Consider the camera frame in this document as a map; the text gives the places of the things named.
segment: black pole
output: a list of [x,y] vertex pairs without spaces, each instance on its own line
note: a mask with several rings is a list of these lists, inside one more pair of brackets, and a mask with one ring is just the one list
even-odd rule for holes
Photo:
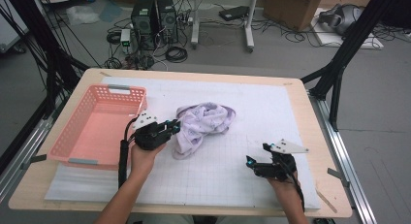
[[330,123],[334,131],[338,131],[336,121],[344,70],[394,1],[370,0],[332,61],[326,67],[301,79],[303,83],[307,83],[320,78],[317,84],[309,90],[310,94],[319,100],[325,100],[332,88]]

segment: floor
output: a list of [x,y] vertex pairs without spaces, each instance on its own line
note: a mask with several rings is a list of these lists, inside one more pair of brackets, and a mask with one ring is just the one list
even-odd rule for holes
[[[106,30],[116,21],[130,16],[130,9],[119,9],[105,0],[91,4],[69,2],[67,6],[70,5],[89,5],[104,19],[72,27],[102,64],[108,58]],[[60,7],[59,11],[64,12],[64,8]],[[215,6],[202,11],[202,15],[218,18],[218,11]],[[256,11],[256,18],[261,19],[261,10]],[[74,57],[96,66],[68,29],[62,29]],[[315,48],[307,40],[293,43],[288,40],[290,36],[281,35],[276,27],[265,32],[255,30],[253,34],[255,48],[249,53],[244,47],[242,29],[202,25],[197,49],[188,44],[188,59],[182,64],[165,62],[167,70],[302,78],[327,65],[337,51],[337,48]],[[307,37],[312,44],[317,43],[313,35]],[[338,128],[377,222],[411,223],[411,176],[406,173],[411,168],[411,115],[407,114],[411,106],[411,45],[399,39],[380,41],[384,45],[382,50],[361,49],[348,65],[341,90]],[[190,65],[203,66],[194,71]],[[157,63],[152,70],[165,71],[166,67]],[[0,90],[0,153],[3,153],[45,97],[41,78],[29,53],[0,54]],[[36,223],[82,223],[91,222],[97,215],[94,212],[10,210],[9,198],[10,194],[0,205],[0,216],[7,223],[33,220]],[[335,222],[361,223],[355,214]]]

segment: white cloth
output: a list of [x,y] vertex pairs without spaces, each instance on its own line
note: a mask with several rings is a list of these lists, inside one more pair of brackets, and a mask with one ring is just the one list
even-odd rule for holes
[[183,159],[194,153],[208,134],[224,134],[236,117],[236,112],[215,103],[180,107],[176,116],[180,121],[180,132],[176,134],[178,145],[173,150],[175,159]]

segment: forearm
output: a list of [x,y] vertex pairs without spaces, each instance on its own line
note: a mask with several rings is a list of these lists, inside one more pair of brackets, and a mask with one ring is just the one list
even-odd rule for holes
[[294,187],[294,184],[290,185],[292,186],[284,186],[274,189],[278,202],[283,207],[290,224],[308,223],[302,210],[300,196]]
[[94,223],[125,223],[145,180],[146,176],[130,176]]

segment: grid paper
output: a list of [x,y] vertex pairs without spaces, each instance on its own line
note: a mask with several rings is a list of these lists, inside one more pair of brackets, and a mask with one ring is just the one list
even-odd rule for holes
[[[236,119],[225,134],[208,135],[190,157],[175,160],[175,137],[156,157],[137,203],[280,208],[268,182],[245,166],[245,155],[269,163],[262,143],[286,139],[301,144],[287,90],[282,86],[178,80],[104,78],[104,83],[147,89],[148,110],[159,121],[173,119],[181,106],[214,102],[233,108]],[[307,208],[319,208],[305,155],[295,154]],[[48,200],[109,201],[116,172],[59,165]]]

